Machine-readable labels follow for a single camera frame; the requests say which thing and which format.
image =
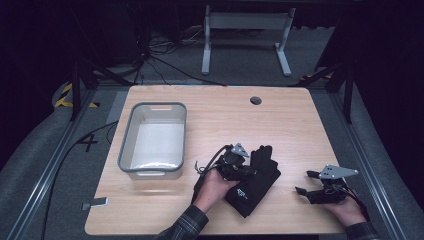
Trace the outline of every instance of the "wooden table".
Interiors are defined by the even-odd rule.
[[[252,96],[262,104],[253,105]],[[183,174],[177,180],[132,180],[117,159],[131,108],[139,102],[181,102],[187,107]],[[322,207],[309,204],[295,186],[322,189],[307,170],[338,165],[308,90],[304,88],[136,86],[129,90],[85,230],[91,235],[156,234],[188,207],[198,179],[194,164],[205,166],[226,144],[250,152],[273,147],[280,178],[253,213],[243,218],[225,200],[207,215],[202,234],[325,234],[344,232]]]

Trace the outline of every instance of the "human arm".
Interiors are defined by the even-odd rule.
[[[206,213],[220,202],[228,190],[237,183],[236,181],[225,181],[216,169],[211,169],[206,174],[205,181],[193,204],[170,228],[159,233],[154,239],[196,239],[209,221]]]
[[[339,203],[322,204],[333,213],[346,228],[346,234],[351,240],[381,239],[373,225],[362,214],[361,208],[351,197],[346,197]]]

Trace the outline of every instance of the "clear plastic container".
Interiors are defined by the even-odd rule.
[[[132,179],[177,179],[184,164],[187,109],[178,102],[138,103],[118,157]]]

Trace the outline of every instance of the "cable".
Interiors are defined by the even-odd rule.
[[[112,144],[112,141],[111,140],[109,140],[109,133],[110,133],[110,131],[112,130],[112,128],[113,127],[115,127],[117,124],[114,124],[114,125],[112,125],[110,128],[109,128],[109,130],[107,130],[107,133],[106,133],[106,140],[109,142],[109,144]]]
[[[179,69],[179,68],[177,68],[177,67],[175,67],[175,66],[173,66],[173,65],[171,65],[171,64],[169,64],[169,63],[167,63],[167,62],[165,62],[165,61],[163,61],[163,60],[161,60],[161,59],[159,59],[159,58],[157,58],[157,57],[151,56],[151,58],[153,58],[153,59],[155,59],[155,60],[158,60],[159,62],[161,62],[161,63],[163,63],[163,64],[165,64],[165,65],[168,65],[168,66],[172,67],[173,69],[175,69],[175,70],[177,70],[177,71],[179,71],[179,72],[183,73],[184,75],[186,75],[186,76],[188,76],[188,77],[190,77],[190,78],[193,78],[193,79],[196,79],[196,80],[199,80],[199,81],[202,81],[202,82],[207,82],[207,83],[212,83],[212,84],[215,84],[215,85],[224,86],[224,87],[226,87],[226,86],[227,86],[227,85],[222,84],[222,83],[219,83],[219,82],[214,82],[214,81],[210,81],[210,80],[206,80],[206,79],[202,79],[202,78],[194,77],[194,76],[192,76],[192,75],[190,75],[190,74],[188,74],[188,73],[184,72],[183,70],[181,70],[181,69]]]
[[[120,76],[117,76],[115,73],[111,72],[109,69],[103,68],[103,67],[97,65],[94,62],[91,62],[91,61],[89,61],[87,59],[82,59],[82,61],[85,64],[87,64],[88,66],[97,69],[102,74],[108,76],[109,78],[113,79],[114,81],[116,81],[117,83],[120,83],[123,86],[134,86],[134,85],[136,85],[136,84],[134,84],[134,83],[132,83],[130,81],[127,81],[126,79],[123,79]]]
[[[156,68],[155,68],[155,66],[153,66],[153,64],[151,64],[151,63],[149,63],[148,61],[146,61],[147,62],[147,64],[149,64],[154,70],[155,70],[155,72],[157,73],[157,74],[159,74],[160,75],[160,77],[162,78],[162,81],[164,82],[164,83],[166,83],[166,84],[168,84],[169,86],[171,86],[171,84],[169,84],[166,80],[165,80],[165,78],[163,77],[163,75],[160,73],[160,72],[158,72],[158,70],[156,70]]]
[[[149,46],[150,51],[151,51],[152,54],[155,54],[155,55],[171,54],[171,53],[174,53],[175,51],[181,49],[182,47],[189,46],[189,45],[194,44],[194,43],[197,43],[197,42],[198,43],[203,43],[203,42],[198,41],[198,40],[193,40],[193,38],[195,38],[202,31],[203,31],[203,28],[200,29],[199,31],[197,31],[190,38],[181,40],[182,44],[175,44],[175,43],[173,43],[171,41],[162,41],[160,43],[152,44],[152,45]],[[166,50],[165,51],[151,50],[151,48],[162,47],[162,46],[166,46]]]
[[[101,129],[107,128],[107,127],[112,126],[112,125],[115,125],[115,124],[117,124],[117,123],[118,123],[118,121],[115,121],[115,122],[112,122],[112,123],[106,124],[106,125],[104,125],[104,126],[102,126],[102,127],[99,127],[99,128],[94,129],[93,131],[91,131],[91,132],[89,132],[89,133],[85,134],[85,135],[84,135],[84,136],[82,136],[80,139],[78,139],[76,142],[74,142],[74,143],[72,144],[72,146],[68,149],[68,151],[66,151],[65,155],[63,156],[62,160],[60,161],[60,164],[59,164],[59,167],[58,167],[57,171],[56,171],[56,172],[55,172],[55,174],[54,174],[54,177],[53,177],[53,180],[52,180],[52,184],[51,184],[51,186],[49,187],[49,188],[50,188],[50,192],[49,192],[49,197],[48,197],[48,199],[47,199],[46,213],[44,214],[43,230],[42,230],[42,233],[41,233],[41,240],[44,240],[44,237],[45,237],[45,234],[46,234],[47,219],[48,219],[48,217],[49,217],[49,209],[50,209],[50,204],[51,204],[51,200],[52,200],[52,196],[53,196],[53,190],[54,190],[54,186],[55,186],[55,184],[56,184],[57,176],[59,175],[60,169],[62,168],[63,163],[65,162],[66,157],[68,156],[68,154],[71,152],[71,150],[72,150],[72,149],[73,149],[73,148],[74,148],[74,147],[75,147],[75,146],[76,146],[76,145],[77,145],[80,141],[83,141],[84,139],[88,138],[91,134],[93,134],[93,133],[95,133],[95,132],[97,132],[97,131],[99,131],[99,130],[101,130]]]
[[[353,200],[355,200],[356,204],[358,204],[359,208],[361,209],[362,215],[364,215],[365,219],[368,222],[370,221],[370,216],[368,214],[367,206],[359,199],[359,197],[356,195],[355,191],[353,191],[349,187],[346,187],[346,189],[340,187],[340,188],[337,188],[336,190],[344,192],[347,196],[349,196]]]
[[[194,164],[194,169],[196,169],[197,173],[205,176],[209,170],[211,170],[213,167],[211,167],[212,163],[215,161],[216,157],[218,157],[218,155],[223,151],[223,150],[228,150],[231,147],[231,145],[224,145],[221,149],[218,150],[218,152],[215,153],[215,155],[212,157],[212,159],[209,161],[208,165],[206,165],[206,167],[197,167],[197,161]]]
[[[137,83],[137,78],[138,78],[138,74],[140,73],[140,69],[141,69],[141,67],[139,67],[139,68],[137,69],[137,72],[135,73],[135,77],[134,77],[134,81],[133,81],[133,83]]]
[[[125,76],[132,74],[132,73],[137,72],[142,66],[143,66],[143,63],[142,63],[142,61],[140,61],[133,68],[126,70],[126,71],[123,71],[123,72],[114,73],[114,74],[117,75],[117,76],[120,76],[120,77],[125,77]],[[95,74],[94,73],[94,76],[96,76],[98,79],[101,79],[101,80],[110,79],[110,77],[103,75],[103,74]]]
[[[75,14],[74,10],[72,9],[72,7],[70,5],[68,5],[69,10],[71,11],[72,16],[74,17],[75,21],[77,22],[77,25],[79,27],[79,29],[81,30],[82,35],[84,35],[85,39],[87,40],[88,44],[91,47],[91,50],[93,51],[94,55],[96,55],[97,59],[99,60],[99,62],[103,65],[106,66],[103,62],[102,59],[100,58],[100,56],[97,54],[96,50],[94,49],[94,45],[93,43],[90,41],[90,38],[88,37],[87,33],[84,31],[84,29],[81,26],[81,23],[78,20],[77,15]]]
[[[142,59],[148,59],[147,55],[150,54],[149,43],[152,41],[149,6],[137,2],[128,3],[126,6],[133,23],[133,32]]]

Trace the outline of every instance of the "metal frame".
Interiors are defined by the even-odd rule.
[[[41,175],[38,182],[35,184],[34,189],[28,198],[24,208],[22,209],[18,219],[13,225],[12,230],[9,232],[7,239],[22,239],[24,237],[25,231],[31,223],[32,218],[37,212],[38,207],[43,201],[44,196],[49,191],[49,188],[53,182],[55,175],[57,174],[61,162],[64,160],[66,148],[68,147],[74,132],[76,131],[81,119],[84,115],[84,112],[89,107],[95,91],[89,90],[85,93],[82,108],[79,111],[79,114],[76,115],[74,121],[70,121],[68,127],[66,128],[62,138],[60,139],[58,146],[56,147],[52,157],[47,163],[46,168],[44,169],[43,174]]]
[[[280,42],[275,43],[275,51],[277,52],[284,76],[290,76],[291,70],[284,53],[284,47],[287,43],[295,10],[295,8],[290,8],[288,13],[224,13],[211,12],[210,6],[207,5],[205,12],[205,48],[203,51],[202,74],[209,74],[211,29],[272,29],[282,30]]]
[[[387,196],[386,190],[384,189],[383,184],[378,179],[378,176],[375,174],[370,161],[367,158],[364,148],[361,145],[358,134],[356,133],[352,124],[348,123],[344,118],[344,110],[342,109],[341,100],[338,98],[337,94],[329,94],[330,101],[333,107],[338,113],[340,122],[343,123],[345,131],[349,136],[349,139],[355,149],[356,155],[358,157],[358,165],[360,167],[361,173],[364,175],[365,182],[370,189],[371,195],[376,203],[380,215],[383,218],[384,223],[386,224],[387,230],[392,239],[409,239],[406,236],[406,233],[403,231],[403,228],[396,217],[396,214],[393,211],[392,205],[390,204],[389,197]]]

